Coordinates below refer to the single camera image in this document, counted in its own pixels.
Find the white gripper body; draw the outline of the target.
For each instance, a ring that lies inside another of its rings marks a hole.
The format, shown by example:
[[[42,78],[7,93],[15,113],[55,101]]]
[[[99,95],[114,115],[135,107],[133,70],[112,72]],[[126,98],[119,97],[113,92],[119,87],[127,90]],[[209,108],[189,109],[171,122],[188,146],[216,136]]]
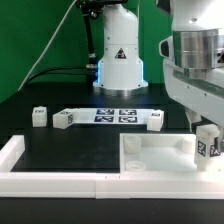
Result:
[[[165,59],[163,71],[170,98],[224,128],[224,67],[200,71],[200,78],[191,78]]]

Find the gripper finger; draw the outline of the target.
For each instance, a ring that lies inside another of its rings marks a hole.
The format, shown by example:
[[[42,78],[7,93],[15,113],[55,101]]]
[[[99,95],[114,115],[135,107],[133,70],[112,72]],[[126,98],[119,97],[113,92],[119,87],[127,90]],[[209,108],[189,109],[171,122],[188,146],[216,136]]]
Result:
[[[215,147],[219,152],[224,152],[224,128],[219,128],[219,134],[215,138]]]
[[[196,113],[192,110],[186,110],[185,113],[186,113],[187,120],[189,122],[189,129],[190,129],[190,131],[193,131],[193,126],[196,123],[201,122],[202,118],[198,113]]]

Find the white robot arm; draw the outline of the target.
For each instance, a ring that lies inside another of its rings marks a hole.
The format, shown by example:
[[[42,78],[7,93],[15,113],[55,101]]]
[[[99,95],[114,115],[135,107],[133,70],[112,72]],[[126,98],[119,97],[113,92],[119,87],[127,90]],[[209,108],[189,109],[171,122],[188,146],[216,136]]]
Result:
[[[165,86],[186,108],[191,124],[205,117],[218,126],[213,141],[224,152],[224,0],[155,0],[172,17],[172,35],[159,43]],[[103,3],[104,55],[95,91],[130,96],[143,91],[138,18],[116,0]]]

